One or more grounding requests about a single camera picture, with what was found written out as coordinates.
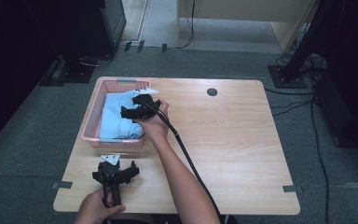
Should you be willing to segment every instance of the table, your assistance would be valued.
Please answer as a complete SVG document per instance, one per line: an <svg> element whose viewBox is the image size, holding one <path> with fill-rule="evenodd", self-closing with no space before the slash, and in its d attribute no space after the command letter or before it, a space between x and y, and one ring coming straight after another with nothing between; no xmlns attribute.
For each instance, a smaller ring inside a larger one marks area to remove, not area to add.
<svg viewBox="0 0 358 224"><path fill-rule="evenodd" d="M111 77L101 77L98 82ZM154 98L169 104L172 125L179 132L187 151L222 214L296 215L300 211L295 192L282 186L293 182L283 155L280 139L269 109L263 85L257 80L147 78L159 91ZM217 95L207 90L214 88ZM95 97L94 89L91 99ZM90 112L89 104L85 118ZM83 198L101 185L92 179L101 153L79 134L62 181L73 182L70 189L59 189L54 209L76 212ZM173 134L173 149L186 162ZM149 140L141 149L118 148L122 169L131 161L140 174L129 185L120 185L126 213L175 214L176 209L158 154Z"/></svg>
<svg viewBox="0 0 358 224"><path fill-rule="evenodd" d="M194 18L270 21L282 51L288 51L304 22L310 22L320 0L198 0ZM177 43L180 19L191 18L193 0L177 0Z"/></svg>

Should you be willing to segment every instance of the round hole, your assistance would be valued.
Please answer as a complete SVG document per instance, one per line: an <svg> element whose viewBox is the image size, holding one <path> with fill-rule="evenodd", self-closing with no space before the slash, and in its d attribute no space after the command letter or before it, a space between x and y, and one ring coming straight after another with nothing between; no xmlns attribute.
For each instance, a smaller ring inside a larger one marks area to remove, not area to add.
<svg viewBox="0 0 358 224"><path fill-rule="evenodd" d="M208 95L210 95L210 96L215 96L215 95L217 95L217 90L214 89L214 88L210 88L210 89L208 89L206 92L207 92Z"/></svg>

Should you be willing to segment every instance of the forearm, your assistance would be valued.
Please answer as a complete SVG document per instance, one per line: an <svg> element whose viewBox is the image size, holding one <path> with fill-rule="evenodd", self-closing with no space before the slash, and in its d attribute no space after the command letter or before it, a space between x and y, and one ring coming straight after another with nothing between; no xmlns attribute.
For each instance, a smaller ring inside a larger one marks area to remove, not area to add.
<svg viewBox="0 0 358 224"><path fill-rule="evenodd" d="M152 140L183 223L219 223L205 190L164 138Z"/></svg>

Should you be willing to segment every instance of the blue towel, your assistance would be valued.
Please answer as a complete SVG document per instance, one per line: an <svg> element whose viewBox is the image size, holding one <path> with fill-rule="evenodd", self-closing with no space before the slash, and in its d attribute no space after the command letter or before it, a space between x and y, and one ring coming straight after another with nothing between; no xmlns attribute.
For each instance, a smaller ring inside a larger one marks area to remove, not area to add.
<svg viewBox="0 0 358 224"><path fill-rule="evenodd" d="M121 107L136 108L132 102L134 91L107 93L101 118L100 141L120 142L121 139L137 139L141 137L142 127L131 119L123 119Z"/></svg>

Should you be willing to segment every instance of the gray carpet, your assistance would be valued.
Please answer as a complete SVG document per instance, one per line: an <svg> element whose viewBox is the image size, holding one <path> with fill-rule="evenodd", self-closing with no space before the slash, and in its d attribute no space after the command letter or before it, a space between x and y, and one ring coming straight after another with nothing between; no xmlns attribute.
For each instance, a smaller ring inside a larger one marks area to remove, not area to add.
<svg viewBox="0 0 358 224"><path fill-rule="evenodd" d="M136 49L119 52L95 69L89 84L36 86L0 132L0 223L72 223L75 213L53 209L60 181L98 77L193 77L258 79L274 89L267 69L278 54ZM306 90L286 90L310 92ZM311 96L267 92L270 106ZM358 223L358 148L340 148L322 109L314 107L321 152L330 181L330 223ZM310 105L274 117L298 193L297 216L237 216L240 223L324 223L324 175L310 119Z"/></svg>

